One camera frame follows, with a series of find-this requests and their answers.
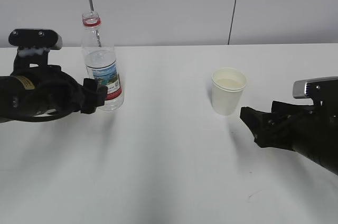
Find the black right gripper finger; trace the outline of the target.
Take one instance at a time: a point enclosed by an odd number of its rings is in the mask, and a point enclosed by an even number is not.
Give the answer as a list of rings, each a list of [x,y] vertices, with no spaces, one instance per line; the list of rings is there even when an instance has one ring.
[[[255,139],[278,139],[276,129],[280,115],[276,112],[266,113],[250,107],[241,107],[240,119],[245,123]]]

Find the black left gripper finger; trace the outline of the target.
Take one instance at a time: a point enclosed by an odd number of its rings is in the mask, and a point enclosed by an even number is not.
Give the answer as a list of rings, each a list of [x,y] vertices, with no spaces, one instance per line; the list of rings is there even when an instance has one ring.
[[[108,88],[101,86],[95,79],[84,78],[82,93],[84,101],[80,112],[82,114],[93,114],[98,107],[105,105]]]

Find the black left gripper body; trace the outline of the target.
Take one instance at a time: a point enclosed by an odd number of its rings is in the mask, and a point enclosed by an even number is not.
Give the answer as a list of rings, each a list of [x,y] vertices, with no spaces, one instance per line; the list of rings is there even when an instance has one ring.
[[[63,118],[78,112],[82,85],[48,64],[48,48],[18,48],[10,74],[10,118]]]

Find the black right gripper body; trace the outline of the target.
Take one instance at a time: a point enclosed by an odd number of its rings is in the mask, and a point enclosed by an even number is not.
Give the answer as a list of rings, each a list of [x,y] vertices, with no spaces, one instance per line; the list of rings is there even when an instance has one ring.
[[[337,105],[315,102],[313,105],[293,105],[273,101],[271,111],[280,115],[275,124],[278,139],[255,139],[261,148],[297,148],[337,150]]]

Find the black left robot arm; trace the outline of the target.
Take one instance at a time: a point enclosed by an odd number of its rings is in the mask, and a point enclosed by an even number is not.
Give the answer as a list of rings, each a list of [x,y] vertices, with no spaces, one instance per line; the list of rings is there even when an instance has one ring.
[[[18,48],[13,72],[1,77],[1,122],[50,122],[72,113],[92,114],[108,89],[97,80],[79,84],[59,65],[48,63],[49,48]]]

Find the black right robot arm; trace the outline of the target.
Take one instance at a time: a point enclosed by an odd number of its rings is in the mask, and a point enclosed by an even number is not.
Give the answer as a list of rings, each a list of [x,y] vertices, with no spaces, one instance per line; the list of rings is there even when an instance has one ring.
[[[337,174],[337,108],[273,101],[269,113],[242,107],[240,119],[259,147],[297,152]]]

